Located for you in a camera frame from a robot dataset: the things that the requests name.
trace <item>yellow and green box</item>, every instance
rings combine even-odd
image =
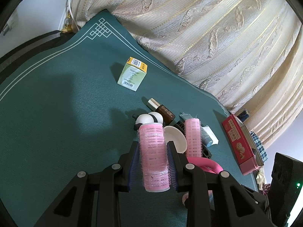
[[[145,63],[133,57],[129,57],[119,77],[118,84],[133,91],[137,91],[146,73],[147,65]]]

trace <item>brown glass bottle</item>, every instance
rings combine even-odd
[[[163,121],[166,125],[169,125],[176,117],[170,110],[168,110],[167,107],[161,105],[153,98],[148,101],[147,105],[152,111],[162,115]]]

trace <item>barcode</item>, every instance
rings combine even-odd
[[[128,82],[126,82],[126,81],[124,81],[123,84],[125,84],[125,85],[127,85],[127,86],[129,86],[129,87],[131,87],[131,88],[134,86],[133,84],[128,83]]]
[[[140,61],[140,60],[133,59],[131,63],[132,63],[134,66],[137,66],[137,67],[140,67],[140,66],[141,66],[141,61]]]

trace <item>white cable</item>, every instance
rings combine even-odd
[[[73,13],[72,13],[72,9],[71,9],[71,0],[68,0],[68,4],[69,4],[69,13],[71,14],[72,20],[73,20],[73,22],[75,23],[75,25],[76,25],[78,31],[80,31],[80,29],[79,29],[79,27],[78,27],[78,25],[77,25],[77,22],[76,22],[75,19],[74,19]]]

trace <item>white ceramic dish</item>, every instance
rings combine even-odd
[[[187,149],[185,136],[177,128],[173,126],[164,127],[165,142],[173,141],[178,153],[184,153]]]

